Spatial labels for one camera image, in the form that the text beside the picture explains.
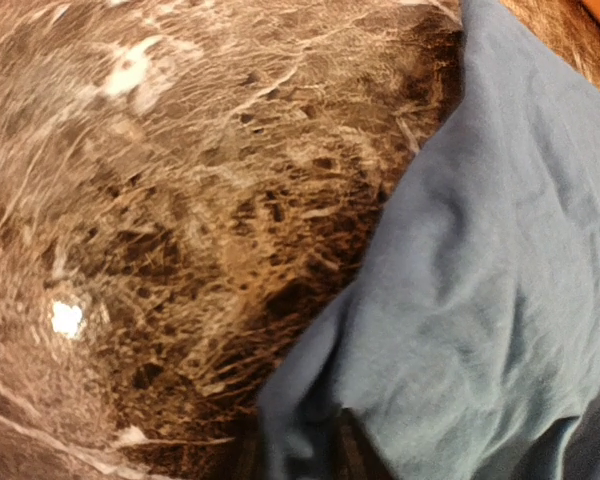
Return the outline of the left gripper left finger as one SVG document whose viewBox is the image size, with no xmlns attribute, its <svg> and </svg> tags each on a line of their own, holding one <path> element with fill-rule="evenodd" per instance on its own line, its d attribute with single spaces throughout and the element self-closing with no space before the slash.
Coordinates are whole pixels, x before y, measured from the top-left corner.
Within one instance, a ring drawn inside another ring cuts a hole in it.
<svg viewBox="0 0 600 480">
<path fill-rule="evenodd" d="M 261 434 L 248 434 L 238 443 L 234 467 L 235 480 L 262 480 L 265 454 Z"/>
</svg>

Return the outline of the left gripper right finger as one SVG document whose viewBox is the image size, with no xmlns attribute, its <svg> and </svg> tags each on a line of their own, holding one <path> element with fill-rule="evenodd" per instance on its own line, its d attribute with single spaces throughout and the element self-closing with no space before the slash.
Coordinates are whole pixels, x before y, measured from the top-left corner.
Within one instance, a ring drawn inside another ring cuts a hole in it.
<svg viewBox="0 0 600 480">
<path fill-rule="evenodd" d="M 359 422 L 344 410 L 337 427 L 337 478 L 392 480 L 393 476 L 374 450 Z"/>
</svg>

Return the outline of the blue t-shirt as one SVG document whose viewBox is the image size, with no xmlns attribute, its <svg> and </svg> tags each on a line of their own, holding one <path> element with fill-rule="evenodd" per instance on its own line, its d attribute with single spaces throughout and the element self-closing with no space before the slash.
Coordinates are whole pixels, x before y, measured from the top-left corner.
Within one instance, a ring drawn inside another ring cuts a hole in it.
<svg viewBox="0 0 600 480">
<path fill-rule="evenodd" d="M 600 92 L 497 1 L 356 279 L 258 399 L 268 479 L 349 410 L 397 479 L 600 479 Z"/>
</svg>

